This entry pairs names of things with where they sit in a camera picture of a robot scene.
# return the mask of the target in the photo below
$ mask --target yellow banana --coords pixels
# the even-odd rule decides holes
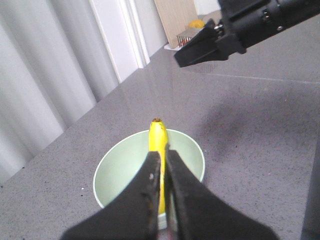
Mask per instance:
[[[166,166],[166,145],[168,143],[168,133],[166,126],[160,118],[152,120],[149,129],[149,151],[158,151],[161,158],[160,168],[160,199],[159,214],[166,211],[165,206],[165,166]]]

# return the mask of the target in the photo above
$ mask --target bowl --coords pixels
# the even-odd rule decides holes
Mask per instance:
[[[199,181],[205,174],[204,154],[188,135],[167,129],[171,150],[176,150]],[[101,208],[115,199],[135,177],[149,151],[149,130],[137,132],[118,142],[102,158],[93,177],[93,193]],[[158,228],[167,227],[166,214],[158,216]]]

